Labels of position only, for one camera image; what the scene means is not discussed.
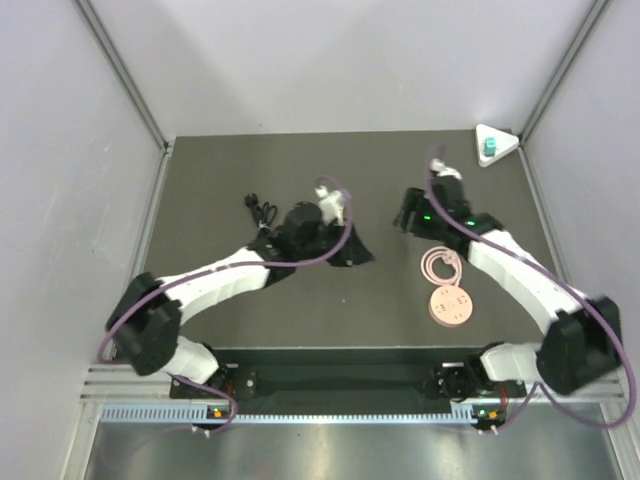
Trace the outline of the pink round socket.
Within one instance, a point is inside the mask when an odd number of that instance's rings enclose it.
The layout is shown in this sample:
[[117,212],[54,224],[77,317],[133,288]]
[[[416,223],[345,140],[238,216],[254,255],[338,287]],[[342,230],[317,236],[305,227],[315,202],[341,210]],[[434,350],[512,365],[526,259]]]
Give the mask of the pink round socket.
[[473,302],[459,286],[437,287],[429,299],[429,313],[441,326],[454,328],[466,323],[472,316]]

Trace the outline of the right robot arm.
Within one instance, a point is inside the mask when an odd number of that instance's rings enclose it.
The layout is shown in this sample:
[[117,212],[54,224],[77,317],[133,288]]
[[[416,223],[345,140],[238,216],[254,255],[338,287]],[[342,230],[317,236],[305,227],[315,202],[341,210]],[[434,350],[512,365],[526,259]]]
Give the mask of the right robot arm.
[[459,179],[435,177],[429,190],[406,190],[395,226],[439,241],[493,279],[536,322],[541,343],[491,343],[465,362],[466,380],[487,396],[505,381],[542,382],[569,395],[621,366],[608,330],[620,314],[606,296],[591,298],[549,278],[545,269],[492,215],[472,212]]

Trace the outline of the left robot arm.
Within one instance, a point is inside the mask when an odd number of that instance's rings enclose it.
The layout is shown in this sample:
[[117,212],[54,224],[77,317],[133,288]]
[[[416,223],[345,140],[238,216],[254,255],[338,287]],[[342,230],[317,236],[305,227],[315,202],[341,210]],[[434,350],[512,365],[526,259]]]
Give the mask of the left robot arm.
[[346,268],[373,259],[340,208],[325,213],[300,202],[280,225],[259,227],[254,240],[225,259],[182,275],[136,276],[106,328],[137,375],[164,372],[216,396],[226,387],[228,369],[210,346],[181,335],[188,320],[237,295],[268,288],[315,260]]

